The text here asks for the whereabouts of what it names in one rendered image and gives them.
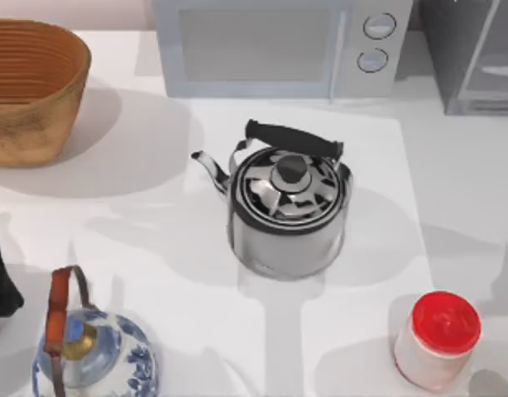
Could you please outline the blue and white porcelain teapot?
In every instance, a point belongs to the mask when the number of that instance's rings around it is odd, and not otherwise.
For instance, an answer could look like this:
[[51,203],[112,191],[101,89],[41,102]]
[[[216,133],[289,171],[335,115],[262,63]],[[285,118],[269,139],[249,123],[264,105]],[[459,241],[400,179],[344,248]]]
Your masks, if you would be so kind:
[[143,330],[98,309],[78,265],[53,270],[45,330],[31,368],[34,397],[158,397],[160,373]]

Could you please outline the pale microwave oven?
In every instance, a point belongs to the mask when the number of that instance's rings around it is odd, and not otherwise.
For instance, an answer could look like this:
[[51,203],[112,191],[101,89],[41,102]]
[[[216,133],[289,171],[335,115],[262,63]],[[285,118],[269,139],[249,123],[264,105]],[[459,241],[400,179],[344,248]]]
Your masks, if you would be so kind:
[[[152,0],[166,91],[178,98],[376,98],[395,80],[413,0]],[[363,31],[390,13],[383,40]],[[357,57],[379,48],[374,74]]]

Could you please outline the grey microwave knob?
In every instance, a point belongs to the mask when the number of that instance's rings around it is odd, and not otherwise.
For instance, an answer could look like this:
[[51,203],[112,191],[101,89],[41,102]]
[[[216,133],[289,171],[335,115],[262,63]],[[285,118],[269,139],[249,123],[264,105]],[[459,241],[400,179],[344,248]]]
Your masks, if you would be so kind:
[[374,74],[383,70],[389,62],[389,55],[382,49],[374,48],[362,52],[357,57],[357,67],[367,74]]
[[363,24],[363,31],[372,40],[383,40],[396,29],[396,19],[390,13],[368,17]]

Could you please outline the white jar with red lid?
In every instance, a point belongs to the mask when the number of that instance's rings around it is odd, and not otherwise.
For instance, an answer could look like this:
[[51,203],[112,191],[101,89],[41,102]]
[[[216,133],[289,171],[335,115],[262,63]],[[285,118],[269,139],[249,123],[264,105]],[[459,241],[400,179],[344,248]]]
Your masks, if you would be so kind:
[[394,361],[409,382],[437,392],[458,377],[481,334],[480,316],[467,300],[448,291],[428,292],[416,300],[395,338]]

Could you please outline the woven brown basket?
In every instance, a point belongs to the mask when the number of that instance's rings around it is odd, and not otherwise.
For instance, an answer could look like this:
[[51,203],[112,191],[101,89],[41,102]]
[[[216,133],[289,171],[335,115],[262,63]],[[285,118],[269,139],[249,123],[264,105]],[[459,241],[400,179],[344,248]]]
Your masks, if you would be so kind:
[[63,150],[92,55],[61,26],[0,18],[0,166],[37,166]]

